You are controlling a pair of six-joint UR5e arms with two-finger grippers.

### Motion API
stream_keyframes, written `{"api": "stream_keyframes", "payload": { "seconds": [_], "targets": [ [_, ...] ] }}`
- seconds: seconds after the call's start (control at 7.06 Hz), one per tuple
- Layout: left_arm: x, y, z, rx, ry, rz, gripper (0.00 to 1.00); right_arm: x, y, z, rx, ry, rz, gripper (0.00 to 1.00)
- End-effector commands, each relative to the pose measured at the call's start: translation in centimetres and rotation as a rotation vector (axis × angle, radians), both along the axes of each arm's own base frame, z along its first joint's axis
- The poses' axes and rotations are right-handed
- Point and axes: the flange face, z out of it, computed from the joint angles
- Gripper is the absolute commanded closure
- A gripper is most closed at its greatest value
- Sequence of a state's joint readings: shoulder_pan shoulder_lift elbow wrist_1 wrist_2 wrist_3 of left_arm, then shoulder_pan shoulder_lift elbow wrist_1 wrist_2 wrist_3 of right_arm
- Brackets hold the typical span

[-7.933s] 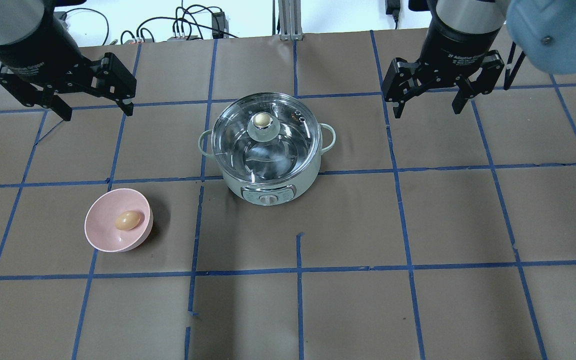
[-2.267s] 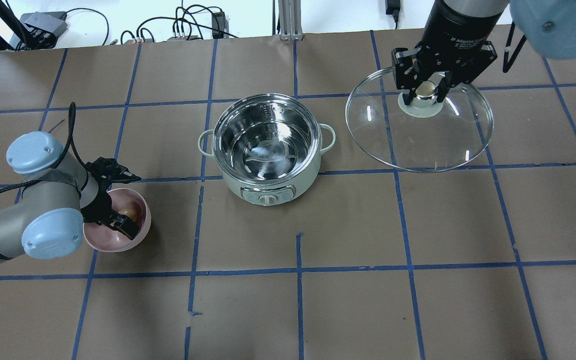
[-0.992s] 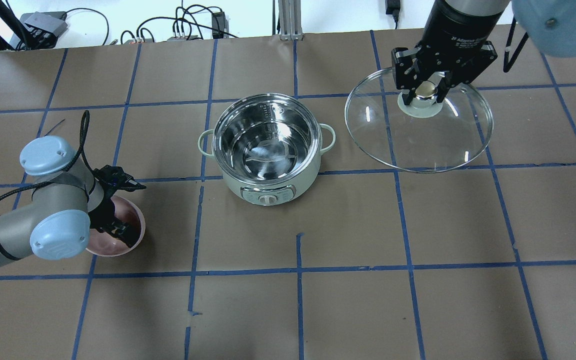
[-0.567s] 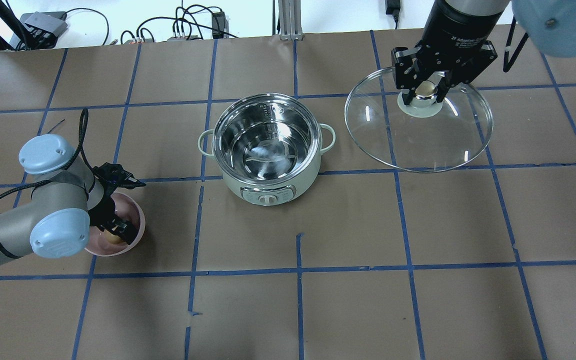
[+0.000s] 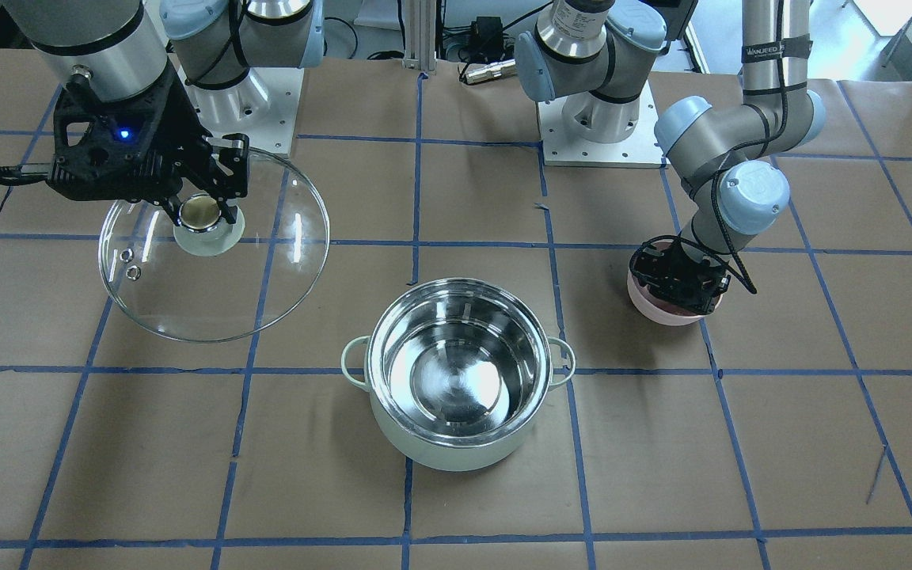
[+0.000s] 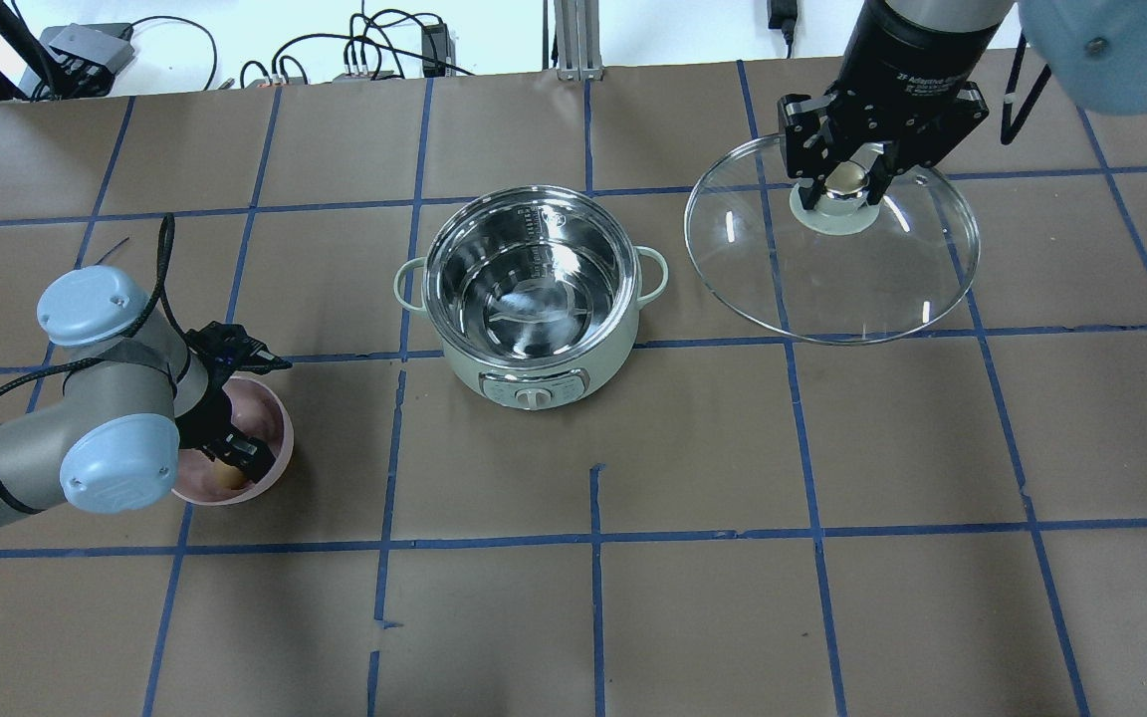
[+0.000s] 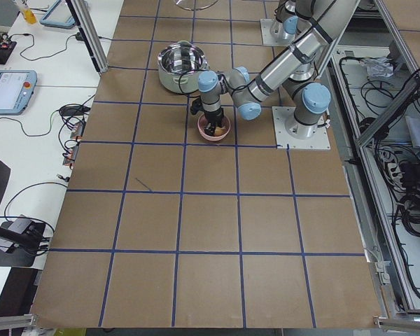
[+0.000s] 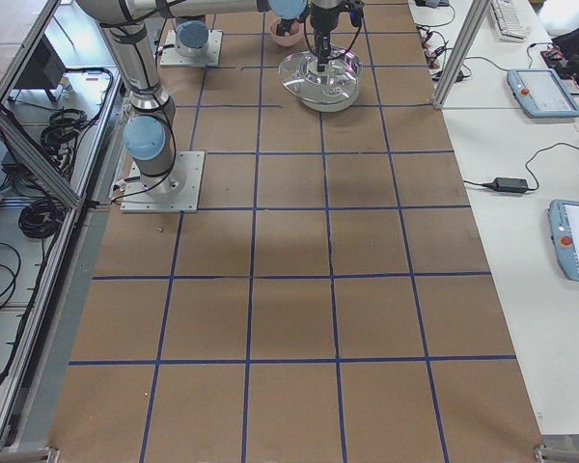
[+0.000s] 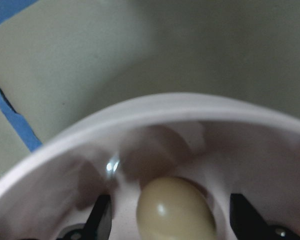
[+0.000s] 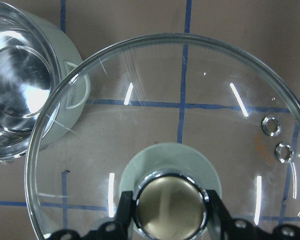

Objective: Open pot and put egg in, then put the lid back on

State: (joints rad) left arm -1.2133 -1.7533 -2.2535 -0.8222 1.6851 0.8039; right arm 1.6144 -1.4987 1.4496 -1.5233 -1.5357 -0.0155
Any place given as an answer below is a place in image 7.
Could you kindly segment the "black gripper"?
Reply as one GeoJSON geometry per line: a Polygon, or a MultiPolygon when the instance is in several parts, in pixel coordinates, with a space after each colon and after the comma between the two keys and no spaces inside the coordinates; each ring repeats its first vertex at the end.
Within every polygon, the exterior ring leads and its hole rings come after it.
{"type": "Polygon", "coordinates": [[[214,125],[212,123],[216,123],[216,129],[222,130],[223,129],[223,122],[222,119],[224,117],[223,107],[219,104],[211,104],[207,105],[202,102],[200,97],[196,98],[190,107],[190,113],[192,115],[196,115],[198,112],[203,112],[206,120],[209,122],[204,127],[204,133],[206,135],[213,135],[214,134],[214,125]]]}

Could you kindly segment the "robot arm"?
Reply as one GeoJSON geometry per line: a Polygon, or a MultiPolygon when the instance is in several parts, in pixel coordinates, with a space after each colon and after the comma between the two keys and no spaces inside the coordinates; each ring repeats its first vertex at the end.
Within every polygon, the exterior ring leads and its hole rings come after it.
{"type": "MultiPolygon", "coordinates": [[[[285,48],[297,36],[298,17],[295,15],[295,1],[279,1],[273,16],[260,20],[263,48],[269,48],[268,55],[274,54],[274,47],[285,48]]],[[[220,73],[220,92],[230,94],[240,116],[252,120],[260,115],[260,103],[277,89],[264,86],[260,74],[250,78],[244,66],[237,66],[229,72],[220,73]]]]}
{"type": "Polygon", "coordinates": [[[239,115],[253,120],[261,113],[261,102],[284,86],[295,102],[287,133],[297,139],[310,137],[331,100],[328,88],[314,80],[316,58],[342,35],[357,6],[357,1],[280,1],[276,21],[282,24],[281,34],[293,40],[254,79],[242,66],[199,75],[199,96],[190,113],[203,112],[203,132],[214,137],[223,129],[221,95],[230,94],[239,115]]]}

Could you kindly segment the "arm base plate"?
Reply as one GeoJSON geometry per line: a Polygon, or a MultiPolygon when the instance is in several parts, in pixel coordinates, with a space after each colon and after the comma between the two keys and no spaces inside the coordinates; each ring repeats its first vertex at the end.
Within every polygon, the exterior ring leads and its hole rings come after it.
{"type": "Polygon", "coordinates": [[[294,116],[295,107],[273,106],[272,114],[278,149],[329,151],[331,149],[325,120],[318,116],[314,125],[300,124],[294,116]]]}
{"type": "Polygon", "coordinates": [[[298,17],[291,16],[283,22],[261,19],[262,43],[264,46],[288,46],[297,35],[298,17]]]}

